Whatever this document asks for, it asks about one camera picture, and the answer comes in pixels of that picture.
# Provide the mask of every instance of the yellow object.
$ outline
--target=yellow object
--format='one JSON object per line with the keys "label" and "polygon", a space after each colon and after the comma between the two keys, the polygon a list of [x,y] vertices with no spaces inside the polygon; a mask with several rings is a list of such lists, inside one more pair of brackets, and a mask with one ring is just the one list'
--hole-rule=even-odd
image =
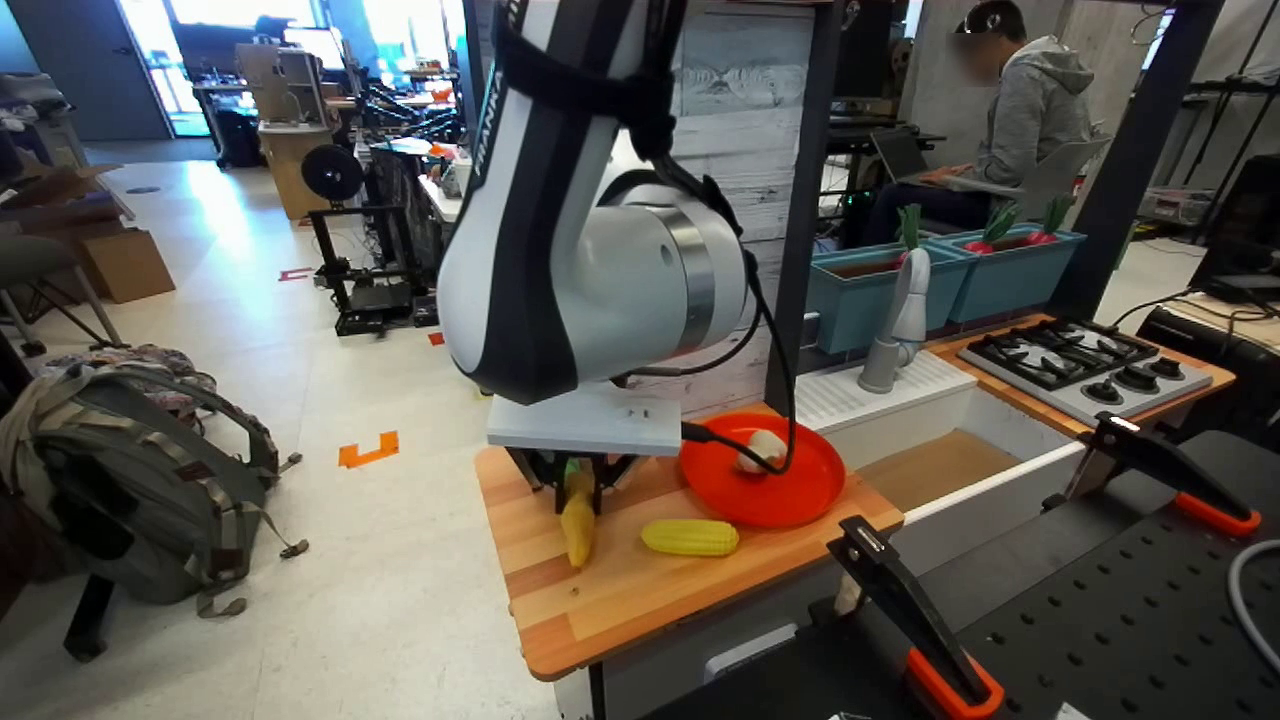
{"label": "yellow object", "polygon": [[649,521],[641,545],[657,558],[717,559],[737,551],[740,532],[722,521]]}
{"label": "yellow object", "polygon": [[594,474],[589,462],[568,462],[563,465],[563,508],[559,508],[559,538],[563,538],[563,558],[571,568],[583,568],[594,550]]}

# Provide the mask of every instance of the backpack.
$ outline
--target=backpack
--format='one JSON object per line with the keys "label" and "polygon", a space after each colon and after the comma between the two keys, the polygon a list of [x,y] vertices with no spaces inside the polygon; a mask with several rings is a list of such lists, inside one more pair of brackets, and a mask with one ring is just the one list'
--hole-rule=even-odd
{"label": "backpack", "polygon": [[[239,427],[247,452],[211,444],[206,422]],[[59,573],[88,568],[145,603],[197,595],[200,615],[247,609],[214,609],[214,594],[247,578],[279,474],[270,432],[160,347],[54,362],[0,422],[3,496],[54,538]]]}

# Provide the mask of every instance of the storage bin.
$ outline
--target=storage bin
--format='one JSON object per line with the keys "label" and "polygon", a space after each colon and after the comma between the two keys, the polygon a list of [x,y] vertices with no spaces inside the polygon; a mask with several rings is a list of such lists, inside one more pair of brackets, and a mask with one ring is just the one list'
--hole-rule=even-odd
{"label": "storage bin", "polygon": [[976,258],[966,245],[978,237],[982,232],[950,232],[950,237],[922,240],[927,247],[966,258],[966,279],[960,289],[960,301],[950,303],[955,326],[1042,310],[1054,283],[1065,279],[1073,258],[1085,245],[1085,232],[1061,232],[1051,245]]}
{"label": "storage bin", "polygon": [[[886,319],[901,245],[867,245],[821,258],[809,270],[809,314],[821,314],[814,347],[828,357],[864,357]],[[966,259],[950,247],[927,247],[927,332],[943,329],[965,289]]]}

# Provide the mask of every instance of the red plate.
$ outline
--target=red plate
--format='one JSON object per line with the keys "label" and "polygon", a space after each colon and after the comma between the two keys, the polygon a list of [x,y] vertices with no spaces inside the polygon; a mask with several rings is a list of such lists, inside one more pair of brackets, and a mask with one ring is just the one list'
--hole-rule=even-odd
{"label": "red plate", "polygon": [[[751,432],[769,427],[788,439],[782,418],[764,413],[728,413],[703,427],[751,444]],[[842,462],[811,427],[794,425],[791,470],[782,476],[759,474],[748,476],[737,465],[737,447],[703,439],[678,447],[678,479],[686,496],[717,521],[737,527],[801,527],[825,521],[842,487]]]}

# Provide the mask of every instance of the person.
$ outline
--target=person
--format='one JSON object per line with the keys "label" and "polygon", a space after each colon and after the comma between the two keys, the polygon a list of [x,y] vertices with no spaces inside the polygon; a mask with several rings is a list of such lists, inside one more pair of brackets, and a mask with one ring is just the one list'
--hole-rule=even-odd
{"label": "person", "polygon": [[978,177],[1020,190],[1034,162],[1092,146],[1085,90],[1092,72],[1054,36],[1027,42],[1022,12],[1013,0],[982,0],[973,12],[1001,15],[1001,72],[966,72],[966,82],[992,90],[988,136],[976,169],[950,163],[915,177],[913,184],[886,184],[867,216],[871,240],[896,237],[896,211],[920,205],[922,220],[946,228],[982,228],[992,216],[988,193],[946,190],[950,177]]}

